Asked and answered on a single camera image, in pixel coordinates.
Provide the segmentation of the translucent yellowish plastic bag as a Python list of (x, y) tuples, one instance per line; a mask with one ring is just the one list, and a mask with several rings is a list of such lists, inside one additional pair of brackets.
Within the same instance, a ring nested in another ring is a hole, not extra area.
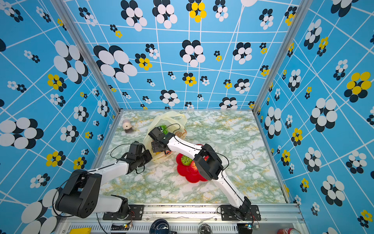
[(150, 153), (153, 157), (152, 161), (155, 163), (161, 163), (166, 160), (169, 156), (175, 155), (174, 152), (167, 150), (164, 152), (154, 153), (152, 151), (152, 138), (148, 135), (148, 133), (154, 129), (155, 127), (161, 127), (161, 131), (165, 134), (173, 133), (176, 134), (177, 137), (181, 139), (185, 139), (187, 135), (187, 131), (185, 129), (185, 125), (187, 123), (187, 117), (184, 114), (175, 111), (166, 112), (160, 116), (157, 116), (153, 119), (153, 122), (148, 127), (146, 136), (143, 140), (143, 144), (147, 150), (150, 150)]

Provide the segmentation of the fake green custard apple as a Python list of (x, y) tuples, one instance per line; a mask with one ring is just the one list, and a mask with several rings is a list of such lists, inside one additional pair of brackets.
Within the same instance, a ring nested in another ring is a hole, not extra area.
[(184, 165), (184, 166), (190, 166), (191, 163), (192, 163), (192, 159), (187, 157), (187, 156), (182, 156), (181, 157), (181, 163)]

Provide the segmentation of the fake green grapes bunch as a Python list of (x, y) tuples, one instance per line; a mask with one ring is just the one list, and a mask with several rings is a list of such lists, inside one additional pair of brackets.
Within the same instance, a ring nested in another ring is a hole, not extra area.
[(159, 129), (160, 129), (160, 131), (163, 133), (163, 134), (167, 134), (168, 133), (168, 126), (166, 126), (166, 125), (160, 125), (159, 126)]

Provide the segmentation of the fake red apple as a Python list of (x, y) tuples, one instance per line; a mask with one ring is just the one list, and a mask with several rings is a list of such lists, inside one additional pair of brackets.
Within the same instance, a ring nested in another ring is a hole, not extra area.
[(198, 169), (194, 161), (190, 164), (189, 171), (191, 174), (194, 174), (194, 175), (198, 173)]

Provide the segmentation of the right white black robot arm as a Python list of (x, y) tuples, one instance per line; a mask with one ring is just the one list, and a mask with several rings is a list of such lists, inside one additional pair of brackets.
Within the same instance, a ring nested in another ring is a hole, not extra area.
[(230, 205), (234, 208), (237, 219), (252, 218), (251, 201), (228, 178), (222, 160), (209, 144), (203, 146), (192, 144), (173, 133), (165, 134), (157, 127), (152, 129), (148, 135), (153, 140), (153, 152), (169, 150), (192, 159), (199, 174), (206, 180), (212, 180), (225, 194)]

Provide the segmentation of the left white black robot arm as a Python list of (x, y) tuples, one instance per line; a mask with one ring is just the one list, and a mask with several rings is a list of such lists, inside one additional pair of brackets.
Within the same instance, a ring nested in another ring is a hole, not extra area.
[(53, 198), (53, 208), (70, 216), (87, 218), (92, 213), (110, 213), (126, 218), (130, 213), (128, 199), (121, 196), (102, 196), (101, 186), (117, 177), (144, 168), (152, 160), (145, 146), (135, 141), (129, 151), (115, 163), (85, 171), (76, 169), (64, 183), (64, 188)]

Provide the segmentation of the small pink roll object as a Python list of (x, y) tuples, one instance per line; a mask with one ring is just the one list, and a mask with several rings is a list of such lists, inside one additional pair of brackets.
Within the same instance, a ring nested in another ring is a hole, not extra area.
[(125, 131), (125, 133), (131, 133), (133, 132), (133, 126), (129, 120), (123, 120), (122, 122), (122, 128)]

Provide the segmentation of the red flower-shaped plate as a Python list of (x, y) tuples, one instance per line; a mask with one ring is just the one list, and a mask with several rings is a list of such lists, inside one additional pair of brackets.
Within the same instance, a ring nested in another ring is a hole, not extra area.
[(206, 182), (207, 180), (200, 175), (198, 172), (197, 174), (191, 174), (189, 171), (189, 166), (184, 166), (181, 163), (181, 157), (184, 156), (183, 154), (178, 154), (176, 157), (177, 162), (177, 172), (180, 176), (183, 176), (189, 183), (198, 183), (198, 182)]

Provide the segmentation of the yellow block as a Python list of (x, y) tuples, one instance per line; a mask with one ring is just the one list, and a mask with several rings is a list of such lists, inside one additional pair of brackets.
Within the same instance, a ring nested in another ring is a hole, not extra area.
[(75, 228), (70, 231), (69, 234), (90, 234), (91, 228)]

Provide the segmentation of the red can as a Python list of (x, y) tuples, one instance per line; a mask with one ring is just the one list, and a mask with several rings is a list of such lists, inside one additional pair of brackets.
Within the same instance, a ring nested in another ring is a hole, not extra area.
[(301, 232), (295, 228), (283, 228), (279, 229), (277, 234), (301, 234)]

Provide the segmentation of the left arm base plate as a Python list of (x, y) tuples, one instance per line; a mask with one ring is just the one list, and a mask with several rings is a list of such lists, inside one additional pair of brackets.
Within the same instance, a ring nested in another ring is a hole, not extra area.
[(111, 220), (111, 221), (123, 221), (123, 220), (135, 220), (139, 221), (142, 220), (143, 212), (144, 212), (144, 205), (135, 204), (135, 205), (126, 205), (123, 209), (118, 212), (111, 213), (105, 212), (103, 215), (103, 220)]

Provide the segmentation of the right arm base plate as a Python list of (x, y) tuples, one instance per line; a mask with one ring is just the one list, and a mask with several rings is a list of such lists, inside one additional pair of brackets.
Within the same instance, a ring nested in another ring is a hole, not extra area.
[(222, 221), (261, 221), (259, 207), (251, 205), (249, 208), (239, 209), (231, 205), (221, 205), (217, 209)]

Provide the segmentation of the aluminium front rail frame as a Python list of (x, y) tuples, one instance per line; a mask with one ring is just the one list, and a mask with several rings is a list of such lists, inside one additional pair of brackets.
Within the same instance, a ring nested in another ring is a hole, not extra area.
[(236, 234), (240, 227), (251, 228), (253, 234), (275, 234), (285, 228), (309, 233), (296, 204), (258, 204), (256, 214), (261, 218), (246, 221), (223, 220), (220, 207), (220, 203), (149, 203), (144, 205), (141, 220), (103, 220), (103, 213), (86, 219), (70, 217), (60, 221), (55, 233), (69, 234), (73, 229), (90, 228), (93, 234), (147, 234), (158, 219), (164, 219), (170, 232), (177, 234), (196, 234), (203, 224), (209, 225), (214, 234)]

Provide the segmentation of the left aluminium corner post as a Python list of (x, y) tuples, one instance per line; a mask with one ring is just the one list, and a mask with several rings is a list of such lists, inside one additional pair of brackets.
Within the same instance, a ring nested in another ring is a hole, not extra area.
[(112, 105), (115, 113), (118, 115), (121, 113), (121, 109), (115, 100), (113, 94), (108, 88), (108, 84), (105, 81), (103, 75), (101, 74), (99, 68), (95, 60), (93, 59), (87, 44), (85, 43), (82, 34), (80, 33), (79, 29), (77, 28), (76, 24), (73, 21), (71, 14), (68, 12), (68, 8), (63, 1), (51, 1), (53, 7), (55, 8), (58, 15), (61, 17), (63, 23), (67, 27), (67, 31), (69, 32), (71, 38), (73, 39), (75, 45), (78, 47), (80, 53), (82, 54), (83, 58), (87, 62), (88, 68), (91, 70), (93, 77), (97, 81), (98, 85), (102, 89), (103, 93), (107, 97), (109, 103)]

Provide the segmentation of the aluminium corner post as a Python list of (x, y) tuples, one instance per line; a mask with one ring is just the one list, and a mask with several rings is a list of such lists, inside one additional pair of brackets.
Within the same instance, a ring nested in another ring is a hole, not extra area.
[(268, 89), (270, 87), (270, 85), (272, 84), (272, 82), (274, 81), (274, 78), (276, 77), (277, 75), (277, 72), (283, 62), (283, 60), (285, 59), (285, 56), (286, 56), (286, 53), (291, 45), (291, 43), (293, 42), (296, 34), (298, 33), (304, 19), (305, 19), (305, 16), (308, 12), (308, 9), (309, 7), (311, 6), (312, 4), (312, 0), (304, 0), (304, 1), (301, 1), (301, 4), (299, 5), (298, 7), (298, 11), (296, 13), (296, 17), (295, 19), (293, 20), (291, 26), (289, 27), (286, 35), (285, 35), (285, 38), (281, 44), (281, 47), (279, 48), (278, 52), (277, 52), (277, 55), (274, 59), (274, 62), (271, 66), (271, 69), (270, 69), (270, 73), (269, 75), (267, 76), (262, 88), (261, 88), (261, 91), (258, 95), (258, 98), (255, 102), (255, 107), (254, 109), (252, 110), (252, 112), (254, 114), (257, 113), (257, 111), (261, 108), (262, 106), (262, 103), (263, 101), (265, 100), (266, 98), (266, 95), (268, 93)]
[(115, 100), (113, 94), (108, 88), (108, 84), (105, 81), (103, 75), (101, 74), (99, 68), (95, 60), (93, 59), (87, 44), (85, 43), (82, 34), (80, 33), (79, 29), (77, 28), (76, 24), (73, 21), (71, 14), (68, 12), (68, 8), (63, 1), (51, 1), (53, 7), (55, 8), (58, 15), (61, 17), (63, 23), (67, 27), (67, 31), (69, 32), (71, 38), (73, 39), (75, 45), (78, 47), (80, 53), (82, 54), (83, 58), (87, 62), (88, 68), (91, 70), (93, 77), (97, 81), (98, 85), (102, 89), (103, 93), (107, 97), (109, 103), (112, 105), (115, 113), (118, 115), (121, 113), (121, 109)]

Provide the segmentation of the right aluminium corner post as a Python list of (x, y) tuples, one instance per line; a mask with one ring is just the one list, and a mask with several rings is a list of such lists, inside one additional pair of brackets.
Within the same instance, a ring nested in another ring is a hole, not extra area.
[(296, 34), (298, 33), (304, 19), (305, 19), (305, 16), (308, 12), (308, 9), (309, 7), (311, 6), (312, 4), (312, 0), (304, 0), (304, 1), (301, 1), (301, 4), (299, 5), (298, 7), (298, 11), (296, 13), (296, 17), (295, 19), (293, 20), (291, 26), (289, 27), (286, 35), (285, 35), (285, 38), (281, 44), (281, 47), (279, 48), (278, 52), (277, 52), (277, 55), (274, 59), (274, 62), (271, 66), (271, 69), (270, 69), (270, 73), (269, 75), (267, 76), (262, 88), (261, 88), (261, 91), (258, 95), (258, 98), (255, 102), (255, 107), (254, 109), (252, 110), (252, 112), (254, 114), (257, 113), (257, 111), (261, 108), (262, 106), (262, 103), (263, 101), (265, 100), (266, 98), (266, 95), (268, 93), (268, 89), (270, 87), (270, 85), (272, 84), (272, 82), (274, 81), (274, 78), (276, 77), (277, 75), (277, 72), (283, 62), (283, 60), (285, 59), (285, 56), (286, 56), (286, 53), (291, 45), (291, 43), (293, 42)]

